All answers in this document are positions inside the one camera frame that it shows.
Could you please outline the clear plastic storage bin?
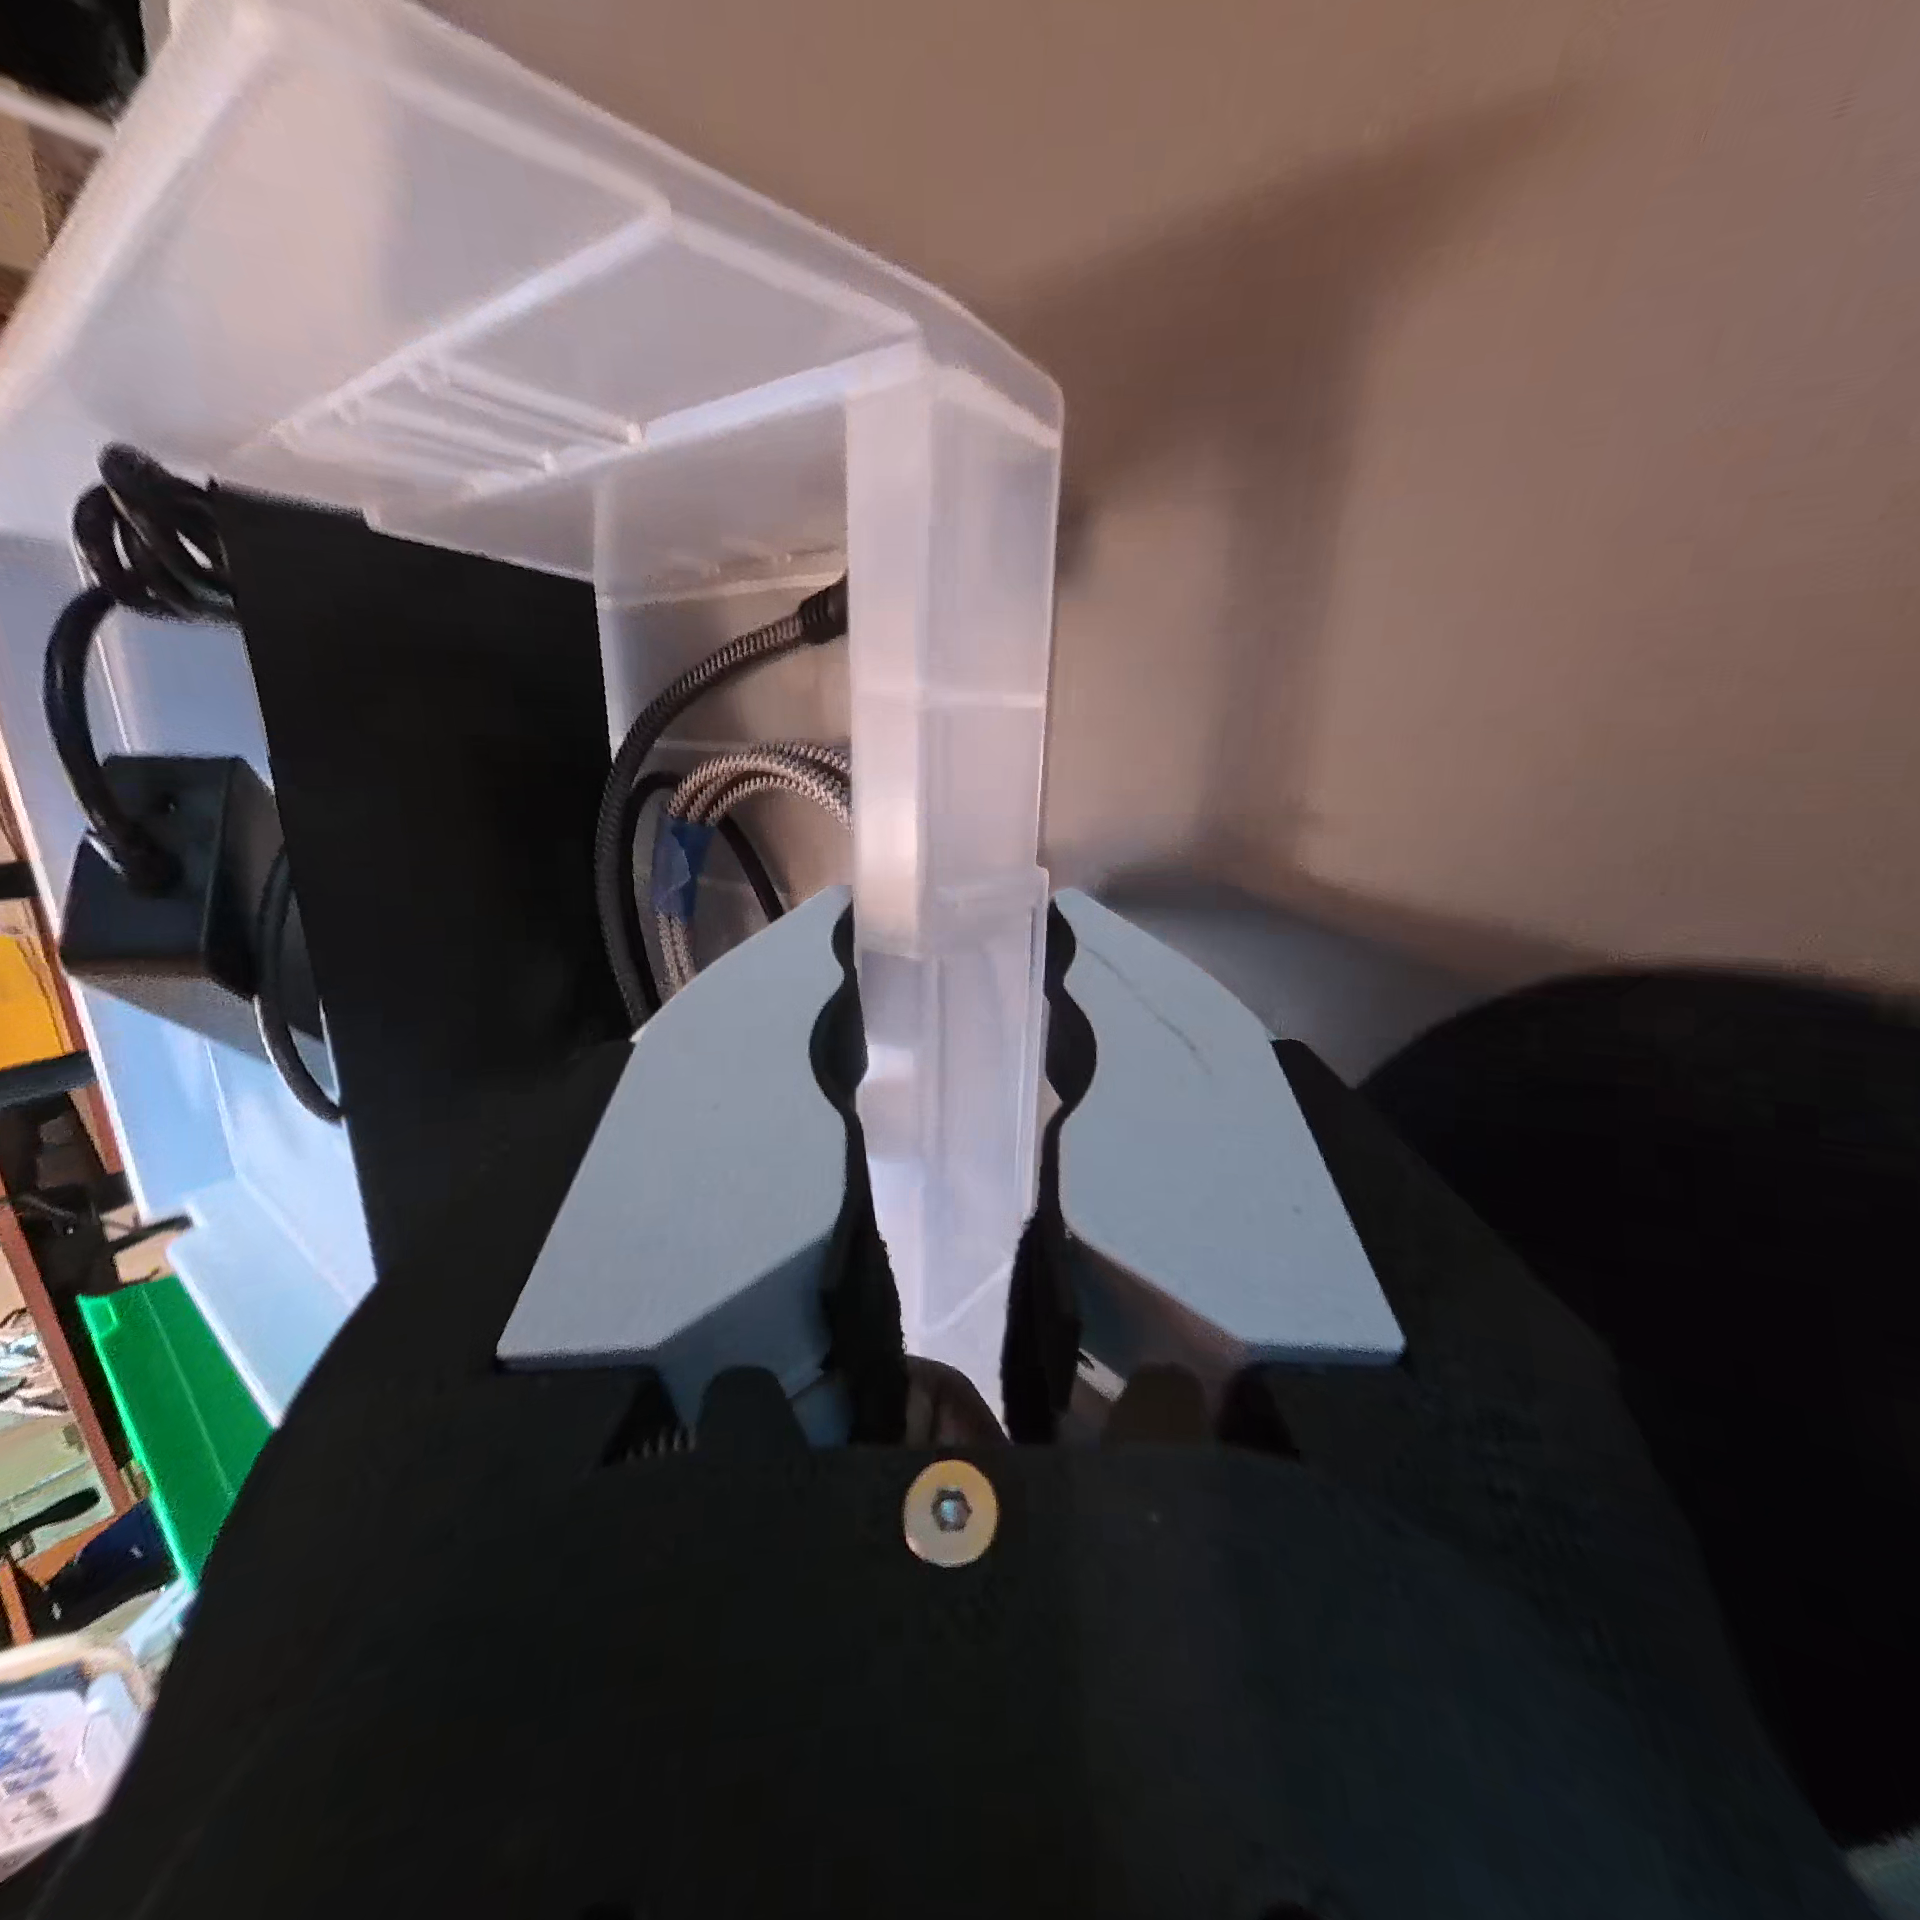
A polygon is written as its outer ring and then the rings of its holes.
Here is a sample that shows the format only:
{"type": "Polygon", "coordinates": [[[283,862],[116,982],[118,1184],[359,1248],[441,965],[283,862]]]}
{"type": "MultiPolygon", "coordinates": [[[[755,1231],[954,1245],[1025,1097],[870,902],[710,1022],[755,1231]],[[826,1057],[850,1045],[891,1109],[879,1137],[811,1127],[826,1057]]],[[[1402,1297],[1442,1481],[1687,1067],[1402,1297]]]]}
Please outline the clear plastic storage bin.
{"type": "Polygon", "coordinates": [[[858,1092],[908,1345],[999,1393],[1036,1205],[1065,401],[959,304],[409,5],[194,5],[4,334],[94,456],[590,585],[604,734],[850,571],[858,1092]]]}

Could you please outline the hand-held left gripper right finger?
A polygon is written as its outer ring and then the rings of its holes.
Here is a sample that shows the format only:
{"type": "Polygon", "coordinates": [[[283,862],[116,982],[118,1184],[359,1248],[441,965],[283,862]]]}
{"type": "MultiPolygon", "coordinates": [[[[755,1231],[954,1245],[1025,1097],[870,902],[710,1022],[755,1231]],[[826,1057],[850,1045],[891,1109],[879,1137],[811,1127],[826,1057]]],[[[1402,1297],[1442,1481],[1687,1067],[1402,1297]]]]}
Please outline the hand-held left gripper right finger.
{"type": "Polygon", "coordinates": [[[1038,1201],[1007,1295],[1007,1431],[1046,1441],[1083,1360],[1220,1403],[1265,1367],[1381,1369],[1405,1335],[1261,1022],[1081,891],[1045,920],[1038,1201]]]}

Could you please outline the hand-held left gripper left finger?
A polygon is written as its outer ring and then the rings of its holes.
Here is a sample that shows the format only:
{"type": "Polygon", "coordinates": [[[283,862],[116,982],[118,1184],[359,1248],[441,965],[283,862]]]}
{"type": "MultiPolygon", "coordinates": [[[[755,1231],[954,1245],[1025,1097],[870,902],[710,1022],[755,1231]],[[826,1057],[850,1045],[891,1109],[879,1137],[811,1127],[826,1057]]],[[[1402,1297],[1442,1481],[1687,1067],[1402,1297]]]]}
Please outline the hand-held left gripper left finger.
{"type": "Polygon", "coordinates": [[[850,891],[710,961],[637,1033],[495,1357],[637,1365],[693,1424],[771,1374],[815,1441],[889,1439],[906,1337],[854,1089],[850,891]]]}

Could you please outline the black mesh pad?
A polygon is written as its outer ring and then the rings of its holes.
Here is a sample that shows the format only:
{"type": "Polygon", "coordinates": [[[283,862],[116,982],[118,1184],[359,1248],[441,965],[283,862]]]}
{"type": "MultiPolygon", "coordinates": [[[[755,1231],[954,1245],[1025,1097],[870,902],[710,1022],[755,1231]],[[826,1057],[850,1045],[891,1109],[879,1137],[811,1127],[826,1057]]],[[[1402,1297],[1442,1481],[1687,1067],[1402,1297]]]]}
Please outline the black mesh pad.
{"type": "Polygon", "coordinates": [[[1361,1089],[1612,1353],[1822,1823],[1914,1833],[1916,999],[1562,975],[1361,1089]]]}

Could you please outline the green plastic bin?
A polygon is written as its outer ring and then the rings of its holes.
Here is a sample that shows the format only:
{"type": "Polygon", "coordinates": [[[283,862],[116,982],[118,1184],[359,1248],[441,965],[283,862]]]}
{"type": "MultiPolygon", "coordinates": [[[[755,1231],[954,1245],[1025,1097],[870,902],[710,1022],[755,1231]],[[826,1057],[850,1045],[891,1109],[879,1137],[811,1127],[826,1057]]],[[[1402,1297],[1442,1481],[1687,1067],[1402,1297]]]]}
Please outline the green plastic bin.
{"type": "Polygon", "coordinates": [[[273,1422],[180,1278],[83,1295],[81,1320],[161,1536],[198,1585],[273,1422]]]}

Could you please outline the white paper bag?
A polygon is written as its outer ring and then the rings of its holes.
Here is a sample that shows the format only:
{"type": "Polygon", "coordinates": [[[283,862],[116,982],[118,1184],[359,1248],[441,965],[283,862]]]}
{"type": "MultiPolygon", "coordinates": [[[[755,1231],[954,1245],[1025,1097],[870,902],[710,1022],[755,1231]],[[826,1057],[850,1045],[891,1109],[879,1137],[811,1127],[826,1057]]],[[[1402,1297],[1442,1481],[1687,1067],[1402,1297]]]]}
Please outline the white paper bag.
{"type": "Polygon", "coordinates": [[[108,1804],[155,1687],[118,1639],[36,1639],[3,1652],[3,1878],[108,1804]]]}

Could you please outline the black power adapter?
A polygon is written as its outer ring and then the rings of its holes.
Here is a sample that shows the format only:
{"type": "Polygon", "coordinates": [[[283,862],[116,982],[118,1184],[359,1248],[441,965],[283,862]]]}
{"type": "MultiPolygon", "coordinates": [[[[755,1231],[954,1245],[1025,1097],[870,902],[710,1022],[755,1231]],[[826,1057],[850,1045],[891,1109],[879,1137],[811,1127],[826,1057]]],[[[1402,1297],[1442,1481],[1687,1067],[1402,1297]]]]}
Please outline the black power adapter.
{"type": "Polygon", "coordinates": [[[63,896],[63,968],[165,1012],[194,996],[251,1000],[259,917],[282,823],[251,761],[110,753],[63,896]]]}

